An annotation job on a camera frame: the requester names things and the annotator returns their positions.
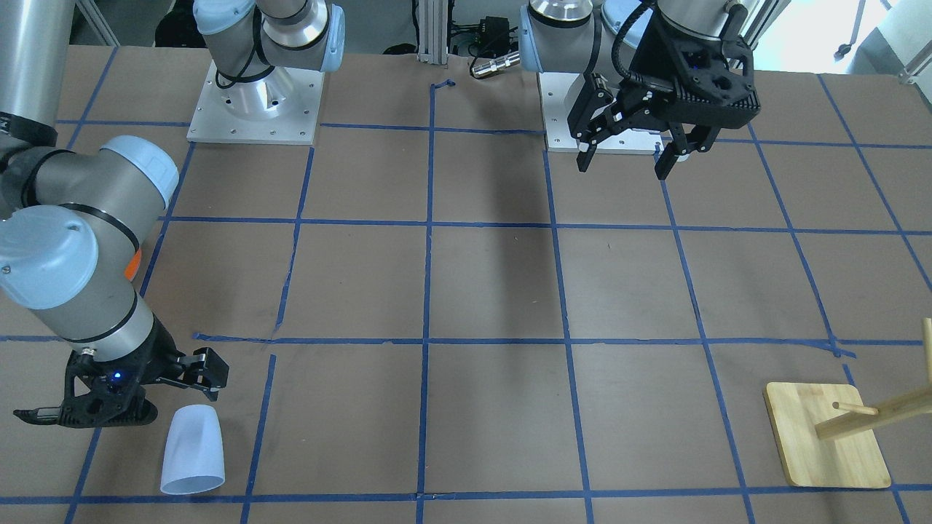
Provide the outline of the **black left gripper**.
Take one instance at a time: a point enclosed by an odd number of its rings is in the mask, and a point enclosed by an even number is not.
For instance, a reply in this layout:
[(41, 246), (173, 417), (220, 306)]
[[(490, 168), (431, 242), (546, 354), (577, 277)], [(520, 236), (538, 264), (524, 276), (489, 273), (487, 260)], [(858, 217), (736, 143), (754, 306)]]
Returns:
[[(679, 158), (708, 152), (718, 129), (739, 129), (760, 113), (753, 53), (741, 36), (746, 15), (727, 15), (719, 35), (699, 39), (665, 15), (652, 15), (628, 67), (612, 90), (603, 76), (580, 74), (580, 93), (569, 111), (570, 135), (579, 142), (578, 170), (586, 172), (597, 146), (626, 130), (669, 130), (672, 142), (655, 163), (666, 181)], [(682, 124), (695, 124), (688, 133)]]

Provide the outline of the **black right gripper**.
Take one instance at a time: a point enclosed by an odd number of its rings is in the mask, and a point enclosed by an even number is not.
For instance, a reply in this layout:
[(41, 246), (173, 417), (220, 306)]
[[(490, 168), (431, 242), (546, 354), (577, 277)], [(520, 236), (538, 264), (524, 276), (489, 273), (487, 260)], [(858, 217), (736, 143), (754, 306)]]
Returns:
[(177, 350), (172, 335), (157, 317), (149, 335), (127, 356), (127, 387), (149, 384), (173, 386), (202, 392), (216, 402), (226, 388), (229, 365), (210, 347), (196, 349), (186, 356)]

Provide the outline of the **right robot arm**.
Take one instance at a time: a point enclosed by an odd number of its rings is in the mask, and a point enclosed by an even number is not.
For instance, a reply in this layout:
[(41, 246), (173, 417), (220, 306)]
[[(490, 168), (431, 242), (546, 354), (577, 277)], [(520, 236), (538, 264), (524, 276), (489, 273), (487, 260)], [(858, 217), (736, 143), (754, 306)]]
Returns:
[[(72, 347), (61, 409), (126, 408), (144, 384), (214, 397), (224, 362), (187, 357), (124, 275), (180, 178), (149, 140), (91, 156), (56, 146), (72, 1), (2, 3), (2, 290)], [(313, 141), (323, 74), (339, 69), (346, 17), (329, 1), (197, 1), (212, 69), (189, 139)]]

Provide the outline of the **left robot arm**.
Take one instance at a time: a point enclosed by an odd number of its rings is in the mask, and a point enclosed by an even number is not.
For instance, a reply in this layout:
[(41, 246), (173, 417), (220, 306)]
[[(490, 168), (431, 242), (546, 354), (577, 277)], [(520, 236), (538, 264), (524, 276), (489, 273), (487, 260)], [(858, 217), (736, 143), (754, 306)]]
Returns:
[(668, 132), (659, 180), (724, 129), (759, 115), (753, 52), (741, 34), (748, 1), (529, 1), (521, 10), (525, 69), (579, 74), (568, 130), (585, 172), (597, 147), (627, 130)]

